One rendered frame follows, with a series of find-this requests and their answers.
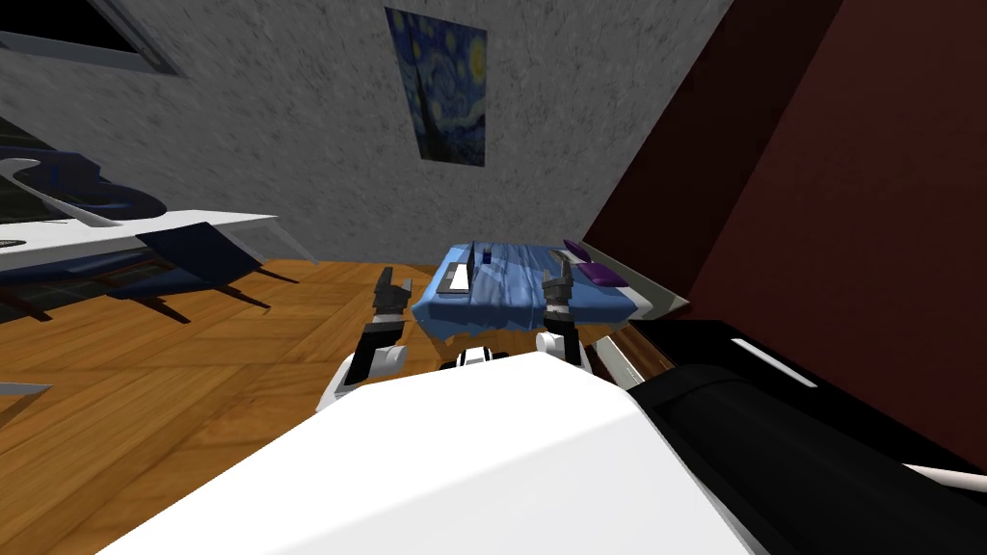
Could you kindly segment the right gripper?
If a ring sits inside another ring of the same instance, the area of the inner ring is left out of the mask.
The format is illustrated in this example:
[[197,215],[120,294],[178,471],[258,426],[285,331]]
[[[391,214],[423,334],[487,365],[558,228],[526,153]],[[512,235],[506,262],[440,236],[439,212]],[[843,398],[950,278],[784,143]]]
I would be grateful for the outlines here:
[[572,263],[569,258],[564,258],[560,263],[560,277],[554,277],[551,271],[543,270],[542,291],[546,309],[569,309],[573,284]]

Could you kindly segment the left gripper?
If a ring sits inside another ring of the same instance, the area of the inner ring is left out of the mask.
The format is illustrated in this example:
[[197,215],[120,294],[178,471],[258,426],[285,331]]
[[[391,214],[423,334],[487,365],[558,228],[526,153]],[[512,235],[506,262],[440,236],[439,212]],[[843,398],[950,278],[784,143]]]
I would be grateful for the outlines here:
[[374,316],[394,315],[400,317],[413,293],[413,280],[405,278],[400,285],[392,285],[393,268],[386,266],[374,289]]

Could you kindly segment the blue bed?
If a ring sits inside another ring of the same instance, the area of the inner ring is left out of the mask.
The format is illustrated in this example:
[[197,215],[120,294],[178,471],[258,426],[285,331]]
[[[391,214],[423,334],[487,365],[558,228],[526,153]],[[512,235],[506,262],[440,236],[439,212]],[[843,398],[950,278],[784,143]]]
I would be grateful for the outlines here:
[[413,317],[439,341],[485,330],[535,330],[546,309],[543,278],[559,278],[564,258],[574,278],[569,307],[580,326],[651,320],[687,305],[647,279],[631,281],[618,273],[616,262],[572,242],[562,247],[472,242],[449,249],[413,306]]

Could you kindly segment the dark blue chair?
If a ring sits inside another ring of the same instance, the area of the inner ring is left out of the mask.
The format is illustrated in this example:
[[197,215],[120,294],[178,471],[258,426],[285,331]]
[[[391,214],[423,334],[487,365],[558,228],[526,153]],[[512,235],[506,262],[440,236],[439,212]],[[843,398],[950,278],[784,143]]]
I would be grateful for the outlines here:
[[209,223],[142,233],[137,238],[173,267],[163,274],[113,289],[107,295],[148,307],[182,324],[190,320],[167,306],[162,300],[164,296],[215,290],[271,310],[271,306],[244,295],[231,284],[252,273],[293,281],[262,269],[260,262]]

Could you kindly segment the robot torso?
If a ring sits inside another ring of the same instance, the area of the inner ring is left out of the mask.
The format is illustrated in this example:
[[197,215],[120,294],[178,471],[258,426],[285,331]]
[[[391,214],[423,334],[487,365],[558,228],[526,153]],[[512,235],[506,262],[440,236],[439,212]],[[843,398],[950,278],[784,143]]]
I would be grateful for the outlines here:
[[362,386],[98,555],[755,555],[627,392],[542,353]]

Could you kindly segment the blue starry night painting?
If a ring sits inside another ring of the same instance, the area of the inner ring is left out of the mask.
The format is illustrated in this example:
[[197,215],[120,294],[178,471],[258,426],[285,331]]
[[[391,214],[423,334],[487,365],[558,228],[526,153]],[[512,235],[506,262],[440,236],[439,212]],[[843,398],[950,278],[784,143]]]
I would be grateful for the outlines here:
[[486,163],[488,32],[385,8],[419,156]]

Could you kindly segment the white table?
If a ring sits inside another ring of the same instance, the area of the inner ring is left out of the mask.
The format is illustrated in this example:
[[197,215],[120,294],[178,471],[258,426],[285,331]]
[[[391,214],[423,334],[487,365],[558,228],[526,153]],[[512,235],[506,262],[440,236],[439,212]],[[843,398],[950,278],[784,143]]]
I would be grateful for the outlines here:
[[127,221],[112,227],[88,227],[77,220],[0,225],[0,239],[24,242],[22,245],[0,248],[0,272],[83,258],[83,256],[136,249],[143,244],[137,238],[139,234],[202,222],[216,227],[235,245],[262,264],[268,260],[235,238],[232,235],[234,231],[268,228],[303,259],[314,265],[319,264],[312,253],[280,226],[275,215],[179,210],[168,212],[157,219]]

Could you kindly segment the dark window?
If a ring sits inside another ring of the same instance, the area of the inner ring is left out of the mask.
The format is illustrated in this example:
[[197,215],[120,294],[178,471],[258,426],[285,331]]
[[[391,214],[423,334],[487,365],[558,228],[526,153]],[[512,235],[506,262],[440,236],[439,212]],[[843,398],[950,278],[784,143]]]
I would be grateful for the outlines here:
[[0,49],[186,76],[120,0],[0,0]]

